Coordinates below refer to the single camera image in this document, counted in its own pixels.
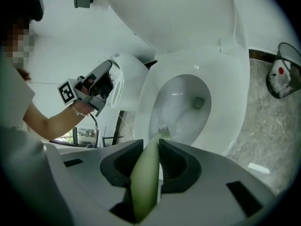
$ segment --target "person's arm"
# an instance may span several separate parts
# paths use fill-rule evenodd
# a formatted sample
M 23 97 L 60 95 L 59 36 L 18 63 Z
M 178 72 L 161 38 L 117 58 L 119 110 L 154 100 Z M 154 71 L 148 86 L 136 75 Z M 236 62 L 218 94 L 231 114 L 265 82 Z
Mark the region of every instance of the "person's arm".
M 93 109 L 87 104 L 76 101 L 72 105 L 77 111 L 89 114 Z M 28 107 L 24 122 L 41 137 L 51 141 L 66 134 L 84 119 L 82 115 L 76 115 L 71 106 L 64 109 L 59 114 L 47 118 L 31 102 Z

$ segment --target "person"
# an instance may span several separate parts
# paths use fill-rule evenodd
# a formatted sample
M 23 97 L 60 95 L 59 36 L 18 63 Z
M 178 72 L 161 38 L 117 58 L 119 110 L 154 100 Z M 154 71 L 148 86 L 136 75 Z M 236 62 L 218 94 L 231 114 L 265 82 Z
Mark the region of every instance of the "person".
M 4 33 L 1 35 L 2 52 L 6 54 L 7 58 L 13 58 L 14 54 L 20 52 L 24 38 L 29 35 L 29 18 L 22 10 L 9 14 L 3 31 Z M 16 69 L 25 81 L 30 81 L 30 75 L 26 70 L 19 66 Z M 89 94 L 85 87 L 81 91 Z M 84 119 L 85 115 L 92 111 L 93 108 L 88 104 L 74 101 L 71 106 L 65 108 L 59 114 L 47 118 L 31 102 L 23 121 L 42 138 L 51 141 L 69 132 Z

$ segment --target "black cable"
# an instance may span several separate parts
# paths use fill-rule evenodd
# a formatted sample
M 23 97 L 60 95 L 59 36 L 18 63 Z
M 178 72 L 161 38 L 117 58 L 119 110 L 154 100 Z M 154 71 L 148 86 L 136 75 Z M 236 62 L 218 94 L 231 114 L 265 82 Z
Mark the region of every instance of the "black cable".
M 97 121 L 96 121 L 95 117 L 91 113 L 90 113 L 90 116 L 95 121 L 95 130 L 96 130 L 96 136 L 95 136 L 95 140 L 94 140 L 94 143 L 93 143 L 93 148 L 97 148 L 97 144 L 98 144 L 98 124 L 97 124 Z

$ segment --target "toilet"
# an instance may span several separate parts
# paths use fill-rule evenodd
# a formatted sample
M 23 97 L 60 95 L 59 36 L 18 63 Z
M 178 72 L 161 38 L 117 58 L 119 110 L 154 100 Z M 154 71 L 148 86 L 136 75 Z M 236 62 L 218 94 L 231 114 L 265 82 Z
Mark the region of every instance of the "toilet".
M 225 155 L 244 121 L 250 81 L 236 0 L 108 0 L 156 50 L 135 115 L 144 146 L 162 121 L 175 142 Z

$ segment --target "white wall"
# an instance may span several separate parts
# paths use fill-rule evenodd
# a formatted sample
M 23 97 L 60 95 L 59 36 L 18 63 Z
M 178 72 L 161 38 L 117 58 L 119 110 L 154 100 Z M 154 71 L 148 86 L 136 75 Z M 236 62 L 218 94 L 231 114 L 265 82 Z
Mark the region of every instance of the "white wall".
M 60 113 L 66 106 L 57 87 L 66 79 L 86 76 L 105 59 L 89 46 L 61 42 L 59 40 L 35 36 L 34 51 L 25 69 L 30 73 L 30 87 L 36 93 L 33 99 L 36 107 L 46 116 Z M 119 111 L 109 106 L 96 118 L 100 128 L 105 126 L 104 136 L 112 137 L 115 132 Z M 78 127 L 95 128 L 93 119 L 88 116 Z
M 152 50 L 121 21 L 106 0 L 94 0 L 90 8 L 75 8 L 73 0 L 43 0 L 43 19 L 33 21 L 37 35 L 94 47 L 109 58 L 128 52 L 143 63 L 154 59 Z
M 287 42 L 300 50 L 290 21 L 275 0 L 237 0 L 246 25 L 249 48 L 272 54 Z

